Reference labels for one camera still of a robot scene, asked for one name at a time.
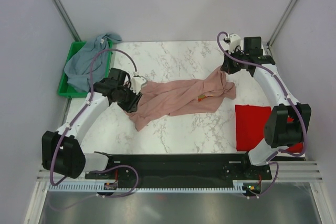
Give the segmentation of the pink t shirt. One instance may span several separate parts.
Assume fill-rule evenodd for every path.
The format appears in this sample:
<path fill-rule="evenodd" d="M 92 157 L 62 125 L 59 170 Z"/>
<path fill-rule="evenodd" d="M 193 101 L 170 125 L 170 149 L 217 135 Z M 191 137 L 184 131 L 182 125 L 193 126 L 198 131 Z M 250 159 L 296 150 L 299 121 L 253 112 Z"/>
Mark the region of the pink t shirt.
<path fill-rule="evenodd" d="M 126 113 L 137 131 L 165 115 L 214 113 L 225 98 L 236 98 L 235 84 L 220 67 L 203 80 L 149 81 L 141 92 L 137 111 Z"/>

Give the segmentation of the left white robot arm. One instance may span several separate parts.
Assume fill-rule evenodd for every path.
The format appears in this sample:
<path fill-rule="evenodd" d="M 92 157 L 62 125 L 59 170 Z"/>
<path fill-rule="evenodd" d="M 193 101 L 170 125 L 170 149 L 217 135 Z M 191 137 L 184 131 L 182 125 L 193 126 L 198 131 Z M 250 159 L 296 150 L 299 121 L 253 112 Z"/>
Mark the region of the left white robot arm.
<path fill-rule="evenodd" d="M 42 166 L 53 173 L 77 178 L 82 173 L 97 171 L 103 178 L 111 178 L 115 165 L 106 154 L 84 153 L 81 142 L 96 119 L 113 103 L 127 113 L 135 112 L 142 97 L 141 89 L 147 80 L 142 76 L 130 77 L 112 68 L 108 77 L 93 84 L 83 105 L 73 119 L 56 131 L 46 131 L 41 139 Z"/>

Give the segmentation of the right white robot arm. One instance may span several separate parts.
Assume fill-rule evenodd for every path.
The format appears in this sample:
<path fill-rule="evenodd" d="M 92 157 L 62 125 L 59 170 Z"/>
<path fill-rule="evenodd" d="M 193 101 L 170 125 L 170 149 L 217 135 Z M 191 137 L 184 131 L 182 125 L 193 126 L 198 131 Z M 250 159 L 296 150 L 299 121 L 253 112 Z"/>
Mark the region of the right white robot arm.
<path fill-rule="evenodd" d="M 289 154 L 289 148 L 305 145 L 311 117 L 311 107 L 296 99 L 283 83 L 272 56 L 265 55 L 260 37 L 240 38 L 237 34 L 220 32 L 217 43 L 228 45 L 222 49 L 221 70 L 227 74 L 245 69 L 261 86 L 271 106 L 271 114 L 264 126 L 264 137 L 252 150 L 234 164 L 239 180 L 271 179 L 269 164 L 278 153 Z"/>

